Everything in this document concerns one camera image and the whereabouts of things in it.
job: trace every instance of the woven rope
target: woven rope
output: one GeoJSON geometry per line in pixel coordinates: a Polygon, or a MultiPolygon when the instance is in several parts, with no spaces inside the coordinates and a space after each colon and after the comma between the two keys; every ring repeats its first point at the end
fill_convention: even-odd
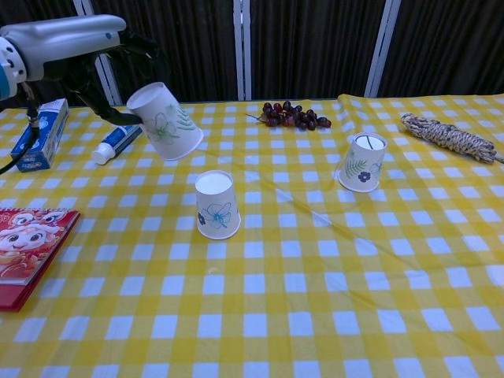
{"type": "Polygon", "coordinates": [[[483,163],[492,164],[496,160],[504,164],[504,157],[497,155],[494,143],[470,132],[463,132],[453,124],[442,124],[438,120],[416,117],[412,113],[402,116],[401,122],[417,138],[428,140],[460,154],[471,155],[483,163]]]}

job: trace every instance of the red greeting card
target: red greeting card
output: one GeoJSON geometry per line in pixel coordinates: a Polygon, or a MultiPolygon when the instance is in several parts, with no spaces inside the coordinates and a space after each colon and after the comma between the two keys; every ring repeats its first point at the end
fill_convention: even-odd
{"type": "Polygon", "coordinates": [[[0,209],[0,309],[19,309],[79,218],[67,209],[0,209]]]}

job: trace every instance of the grape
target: grape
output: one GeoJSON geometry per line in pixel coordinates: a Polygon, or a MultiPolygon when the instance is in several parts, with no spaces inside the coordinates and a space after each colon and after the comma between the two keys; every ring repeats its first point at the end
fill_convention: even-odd
{"type": "Polygon", "coordinates": [[[315,130],[317,126],[321,128],[330,128],[332,123],[326,117],[318,117],[312,110],[302,111],[302,106],[293,106],[290,101],[286,100],[283,105],[275,102],[271,105],[270,102],[265,102],[262,107],[263,114],[261,120],[269,127],[282,124],[285,127],[295,126],[299,130],[315,130]]]}
{"type": "Polygon", "coordinates": [[[282,105],[279,104],[278,102],[275,102],[275,105],[273,105],[273,108],[274,108],[274,110],[276,110],[276,112],[278,114],[282,113],[282,111],[283,111],[282,105]]]}
{"type": "Polygon", "coordinates": [[[291,105],[291,102],[290,101],[286,101],[283,103],[283,106],[282,106],[283,110],[285,110],[286,112],[289,112],[291,109],[292,109],[292,105],[291,105]]]}

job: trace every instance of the upside-down paper cup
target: upside-down paper cup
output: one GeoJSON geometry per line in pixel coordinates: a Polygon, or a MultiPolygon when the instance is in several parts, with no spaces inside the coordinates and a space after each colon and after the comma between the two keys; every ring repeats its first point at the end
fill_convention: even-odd
{"type": "Polygon", "coordinates": [[[231,175],[207,171],[196,179],[198,230],[210,239],[227,239],[239,229],[241,218],[231,175]]]}
{"type": "Polygon", "coordinates": [[[143,132],[165,160],[183,158],[203,140],[203,131],[161,82],[138,89],[126,106],[142,118],[143,132]]]}
{"type": "Polygon", "coordinates": [[[339,182],[351,191],[374,191],[380,184],[386,149],[387,141],[382,136],[369,132],[354,135],[339,171],[339,182]]]}

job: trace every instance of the black wire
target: black wire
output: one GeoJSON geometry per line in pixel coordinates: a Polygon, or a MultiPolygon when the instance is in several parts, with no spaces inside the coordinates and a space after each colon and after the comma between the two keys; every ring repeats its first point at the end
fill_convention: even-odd
{"type": "Polygon", "coordinates": [[[11,169],[21,158],[26,154],[26,152],[32,148],[36,140],[39,138],[39,111],[37,106],[37,101],[33,90],[30,88],[28,83],[21,83],[21,87],[26,94],[26,102],[28,105],[26,115],[28,116],[28,123],[30,124],[30,139],[24,144],[23,150],[7,165],[0,168],[0,175],[11,169]]]}
{"type": "Polygon", "coordinates": [[[9,164],[4,165],[0,168],[0,175],[7,172],[14,165],[16,165],[17,162],[24,156],[24,154],[26,154],[26,151],[31,149],[35,144],[35,141],[39,138],[39,128],[30,128],[30,131],[30,139],[24,144],[23,150],[9,164]]]}

